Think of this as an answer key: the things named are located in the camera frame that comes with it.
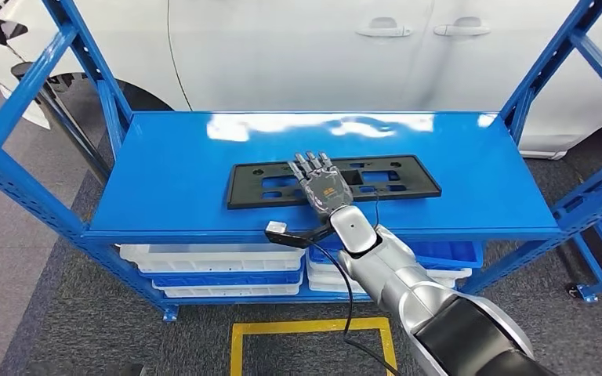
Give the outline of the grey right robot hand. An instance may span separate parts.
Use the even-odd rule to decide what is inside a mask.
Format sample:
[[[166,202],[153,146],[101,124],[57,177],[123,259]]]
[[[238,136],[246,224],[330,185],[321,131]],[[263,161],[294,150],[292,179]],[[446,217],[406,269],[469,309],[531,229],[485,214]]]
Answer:
[[[324,152],[317,157],[312,151],[295,153],[295,160],[289,161],[292,174],[298,180],[309,205],[318,217],[326,220],[340,208],[354,202],[352,190],[343,178],[341,171]]]

